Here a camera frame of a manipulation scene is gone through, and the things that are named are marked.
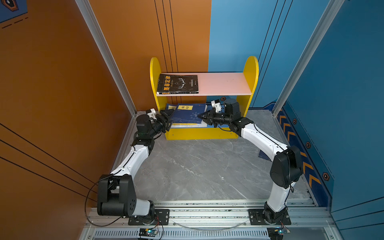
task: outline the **black mounting plate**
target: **black mounting plate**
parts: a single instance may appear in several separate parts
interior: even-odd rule
[[[249,215],[249,220],[251,221],[251,225],[280,225],[280,223],[276,224],[268,224],[264,220],[264,214],[263,214],[264,209],[248,209],[248,215]],[[291,225],[291,219],[288,215],[288,213],[285,214],[283,218],[283,224],[284,225]]]
[[[169,209],[155,209],[155,218],[159,217],[159,221],[163,226],[168,225],[169,221]],[[132,226],[142,226],[142,225],[147,225],[147,226],[155,226],[157,224],[157,221],[153,221],[151,224],[144,224],[140,219],[135,218],[135,216],[129,217],[128,225]]]

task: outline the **book cover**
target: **book cover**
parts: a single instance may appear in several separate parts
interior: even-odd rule
[[[200,113],[205,112],[207,105],[205,103],[181,103],[172,105],[167,103],[166,109],[175,109],[172,120],[173,124],[202,124],[198,117]]]
[[[157,94],[193,94],[199,93],[197,75],[160,74]]]

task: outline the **robotic arm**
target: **robotic arm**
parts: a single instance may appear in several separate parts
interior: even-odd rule
[[[212,110],[199,115],[208,125],[217,127],[229,125],[231,131],[249,140],[273,161],[270,176],[273,180],[271,195],[264,204],[264,217],[268,224],[280,222],[287,213],[286,199],[290,188],[303,173],[300,150],[275,140],[258,128],[253,121],[241,116],[239,103],[234,99],[224,102],[222,113],[218,100],[212,101]],[[99,215],[108,216],[140,216],[145,223],[154,220],[154,204],[149,200],[136,198],[133,179],[143,163],[150,155],[155,136],[170,130],[173,109],[161,110],[155,115],[154,109],[138,116],[137,133],[131,150],[122,163],[109,175],[102,175],[99,180],[98,205]]]
[[[212,101],[212,109],[199,115],[208,125],[227,124],[232,132],[260,148],[272,160],[270,176],[273,180],[271,195],[264,204],[264,217],[267,223],[280,222],[287,212],[286,200],[291,188],[303,174],[300,150],[288,147],[258,128],[254,122],[241,116],[239,103],[234,99],[224,102],[225,112],[218,100]]]
[[[109,175],[99,180],[97,212],[108,216],[141,216],[141,220],[151,223],[154,220],[152,201],[136,198],[133,179],[144,160],[151,154],[155,144],[155,135],[169,131],[172,125],[173,109],[155,110],[137,117],[137,132],[131,150],[120,165]],[[119,193],[112,193],[119,188]]]

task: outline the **white cable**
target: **white cable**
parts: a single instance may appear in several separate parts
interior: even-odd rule
[[[222,231],[222,232],[229,232],[231,230],[234,230],[234,229],[237,229],[240,225],[243,225],[244,223],[246,222],[242,222],[242,223],[239,223],[233,227],[225,227],[225,228],[204,228],[204,229],[201,229],[201,228],[194,228],[194,227],[187,227],[187,226],[183,226],[181,224],[178,224],[177,222],[173,222],[174,224],[176,225],[179,225],[180,227],[183,227],[183,228],[187,228],[187,229],[192,229],[192,230],[197,230],[197,231],[202,231],[202,232],[207,232],[207,231]]]

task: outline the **black book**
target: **black book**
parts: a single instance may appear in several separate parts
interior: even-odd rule
[[[157,94],[193,94],[199,93],[197,75],[160,74]]]

